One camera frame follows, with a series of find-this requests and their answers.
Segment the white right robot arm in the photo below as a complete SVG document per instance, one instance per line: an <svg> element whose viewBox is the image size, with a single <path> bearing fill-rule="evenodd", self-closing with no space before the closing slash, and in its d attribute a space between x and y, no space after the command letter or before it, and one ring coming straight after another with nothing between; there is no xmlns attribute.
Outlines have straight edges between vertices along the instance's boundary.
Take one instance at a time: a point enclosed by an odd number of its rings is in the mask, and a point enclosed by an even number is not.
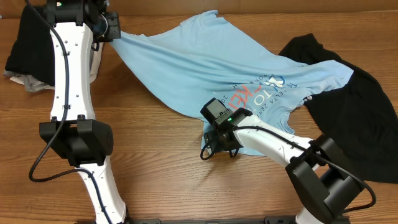
<svg viewBox="0 0 398 224"><path fill-rule="evenodd" d="M349 223L350 203L367 187L333 139L316 140L276 129L249 110L232 111L218 100L201 109L212 125L204 149L234 157L253 149L281 165L303 205L296 215L268 216L265 223Z"/></svg>

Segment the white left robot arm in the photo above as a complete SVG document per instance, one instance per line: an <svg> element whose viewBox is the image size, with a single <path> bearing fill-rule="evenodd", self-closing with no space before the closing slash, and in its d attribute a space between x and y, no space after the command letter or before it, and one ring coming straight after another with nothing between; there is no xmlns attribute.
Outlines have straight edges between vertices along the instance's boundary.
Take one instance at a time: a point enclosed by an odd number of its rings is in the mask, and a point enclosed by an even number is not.
<svg viewBox="0 0 398 224"><path fill-rule="evenodd" d="M95 223L129 223L126 204L111 169L111 126L96 120L90 93L90 53L121 36L117 12L107 1L47 1L42 20L50 29L55 56L55 93L50 121L39 124L47 143L29 171L53 149L82 178L95 210Z"/></svg>

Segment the light blue printed t-shirt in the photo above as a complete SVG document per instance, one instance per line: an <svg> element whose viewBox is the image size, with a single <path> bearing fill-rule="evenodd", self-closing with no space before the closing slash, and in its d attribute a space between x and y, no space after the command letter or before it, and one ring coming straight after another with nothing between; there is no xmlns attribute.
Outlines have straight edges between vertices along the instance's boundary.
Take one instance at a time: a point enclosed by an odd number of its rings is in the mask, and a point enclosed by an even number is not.
<svg viewBox="0 0 398 224"><path fill-rule="evenodd" d="M344 87L353 70L335 60L312 65L271 53L217 11L195 15L167 32L123 32L113 49L169 108L196 119L211 99L245 108L293 133L289 115L309 96Z"/></svg>

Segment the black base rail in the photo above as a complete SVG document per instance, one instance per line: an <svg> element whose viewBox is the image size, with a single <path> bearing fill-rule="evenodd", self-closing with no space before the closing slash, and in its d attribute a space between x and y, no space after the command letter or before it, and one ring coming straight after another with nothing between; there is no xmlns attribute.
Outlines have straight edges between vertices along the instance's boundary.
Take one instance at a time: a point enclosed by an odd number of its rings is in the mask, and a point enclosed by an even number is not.
<svg viewBox="0 0 398 224"><path fill-rule="evenodd" d="M267 216L265 218L219 219L219 220L160 220L133 219L130 224L296 224L295 216Z"/></svg>

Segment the grey folded garment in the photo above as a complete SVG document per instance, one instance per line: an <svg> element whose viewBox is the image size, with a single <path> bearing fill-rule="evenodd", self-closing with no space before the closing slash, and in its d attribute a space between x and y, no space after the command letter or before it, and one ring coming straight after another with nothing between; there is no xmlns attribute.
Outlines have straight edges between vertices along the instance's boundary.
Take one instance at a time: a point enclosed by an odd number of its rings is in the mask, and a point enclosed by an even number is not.
<svg viewBox="0 0 398 224"><path fill-rule="evenodd" d="M4 71L3 75L13 82L24 85L25 90L31 93L41 90L54 90L54 87L37 80L32 75L25 75L7 70Z"/></svg>

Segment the black folded garment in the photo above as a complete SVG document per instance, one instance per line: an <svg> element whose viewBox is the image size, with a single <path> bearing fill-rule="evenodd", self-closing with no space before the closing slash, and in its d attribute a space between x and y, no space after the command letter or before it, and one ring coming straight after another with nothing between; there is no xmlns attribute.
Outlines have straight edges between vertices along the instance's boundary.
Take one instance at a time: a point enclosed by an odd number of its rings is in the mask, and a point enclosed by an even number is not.
<svg viewBox="0 0 398 224"><path fill-rule="evenodd" d="M21 15L17 39L7 58L5 70L31 75L40 82L55 85L55 57L50 29L35 13L45 17L42 6L26 6Z"/></svg>

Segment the black garment on right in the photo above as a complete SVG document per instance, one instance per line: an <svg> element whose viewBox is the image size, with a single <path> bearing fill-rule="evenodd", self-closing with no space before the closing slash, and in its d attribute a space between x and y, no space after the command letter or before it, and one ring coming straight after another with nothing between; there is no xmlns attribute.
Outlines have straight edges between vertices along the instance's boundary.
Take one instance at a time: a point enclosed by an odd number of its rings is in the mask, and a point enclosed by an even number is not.
<svg viewBox="0 0 398 224"><path fill-rule="evenodd" d="M313 34L294 37L279 54L309 65L336 60L353 69L343 88L313 95L305 106L363 180L397 183L397 114L379 82L325 49Z"/></svg>

